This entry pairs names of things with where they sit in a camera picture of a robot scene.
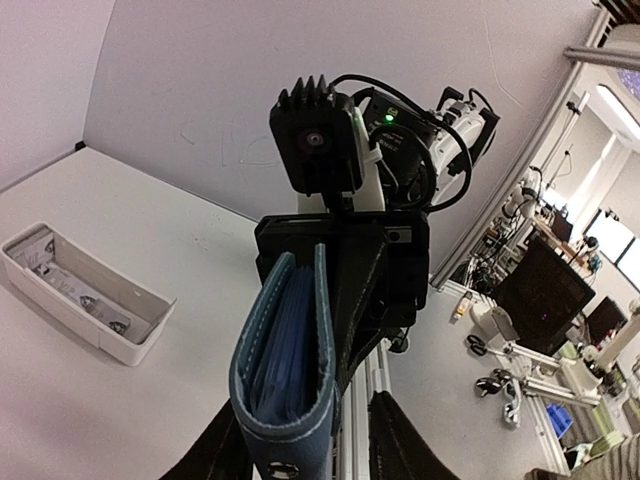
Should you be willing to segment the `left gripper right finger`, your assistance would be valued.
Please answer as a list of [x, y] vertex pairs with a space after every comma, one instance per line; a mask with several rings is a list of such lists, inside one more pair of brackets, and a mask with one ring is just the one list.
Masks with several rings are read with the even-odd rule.
[[458, 480], [388, 391], [369, 404], [369, 475], [376, 480]]

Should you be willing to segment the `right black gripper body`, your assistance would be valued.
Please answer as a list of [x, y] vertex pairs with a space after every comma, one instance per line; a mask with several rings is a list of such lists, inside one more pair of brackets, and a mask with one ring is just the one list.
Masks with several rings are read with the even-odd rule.
[[430, 231], [427, 211], [435, 194], [435, 171], [425, 139], [426, 126], [411, 129], [396, 107], [382, 109], [374, 89], [365, 92], [370, 104], [360, 108], [370, 140], [382, 152], [378, 171], [385, 210], [339, 211], [324, 214], [270, 215], [255, 230], [257, 270], [266, 277], [278, 257], [291, 252], [300, 266], [313, 261], [314, 248], [326, 248], [329, 302], [340, 242], [350, 236], [382, 235], [387, 241], [387, 266], [369, 303], [369, 326], [412, 325], [426, 302]]

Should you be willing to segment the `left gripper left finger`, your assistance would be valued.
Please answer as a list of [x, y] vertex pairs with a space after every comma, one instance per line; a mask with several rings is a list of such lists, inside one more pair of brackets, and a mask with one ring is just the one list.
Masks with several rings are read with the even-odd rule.
[[232, 405], [226, 402], [161, 480], [250, 480], [251, 461]]

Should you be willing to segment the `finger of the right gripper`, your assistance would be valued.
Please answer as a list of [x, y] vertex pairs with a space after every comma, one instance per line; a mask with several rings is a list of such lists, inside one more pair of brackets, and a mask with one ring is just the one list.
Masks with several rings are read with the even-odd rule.
[[382, 338], [379, 322], [369, 326], [367, 320], [372, 294], [386, 266], [384, 236], [350, 236], [340, 242], [332, 296], [335, 379], [340, 394]]

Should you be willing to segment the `blue card holder wallet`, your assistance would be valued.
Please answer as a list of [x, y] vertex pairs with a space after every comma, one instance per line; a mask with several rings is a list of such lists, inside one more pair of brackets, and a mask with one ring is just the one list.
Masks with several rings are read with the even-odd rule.
[[326, 475], [337, 399], [326, 248], [300, 266], [276, 261], [249, 312], [229, 369], [232, 408], [263, 479]]

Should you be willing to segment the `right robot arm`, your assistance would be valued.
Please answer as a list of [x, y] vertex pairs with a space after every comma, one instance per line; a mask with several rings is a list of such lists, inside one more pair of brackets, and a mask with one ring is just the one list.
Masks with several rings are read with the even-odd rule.
[[255, 231], [259, 274], [282, 259], [291, 270], [249, 378], [256, 401], [309, 399], [327, 363], [345, 385], [382, 334], [414, 324], [429, 216], [450, 206], [451, 181], [471, 179], [498, 121], [453, 88], [433, 110], [372, 81], [351, 95], [322, 80], [281, 92], [269, 125], [298, 210]]

